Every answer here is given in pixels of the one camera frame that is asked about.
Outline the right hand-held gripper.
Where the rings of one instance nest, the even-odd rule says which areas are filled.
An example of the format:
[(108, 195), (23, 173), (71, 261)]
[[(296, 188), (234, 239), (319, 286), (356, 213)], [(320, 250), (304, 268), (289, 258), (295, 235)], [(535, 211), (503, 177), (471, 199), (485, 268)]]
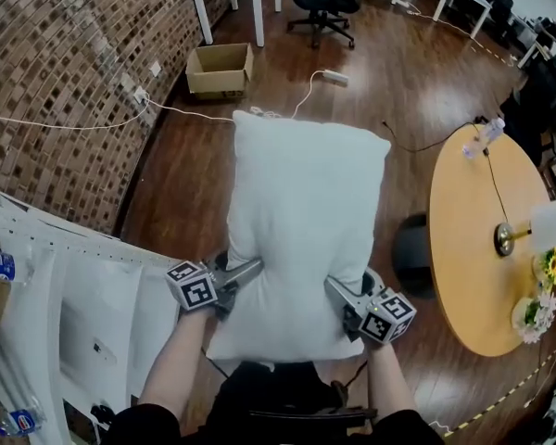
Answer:
[(351, 341), (366, 337), (388, 344), (406, 332), (417, 313), (402, 293), (386, 287), (372, 269), (363, 274), (360, 293), (333, 277), (325, 279), (324, 287), (332, 302), (343, 308), (343, 327)]

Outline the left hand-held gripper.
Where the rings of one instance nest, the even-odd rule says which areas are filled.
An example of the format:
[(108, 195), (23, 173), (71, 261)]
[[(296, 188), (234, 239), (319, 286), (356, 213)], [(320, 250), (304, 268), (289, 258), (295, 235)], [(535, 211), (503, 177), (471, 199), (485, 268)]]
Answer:
[(226, 269), (228, 254), (221, 252), (207, 261), (181, 261), (165, 273), (171, 294), (185, 312), (213, 307), (226, 318), (235, 303), (236, 290), (254, 280), (263, 270), (262, 259)]

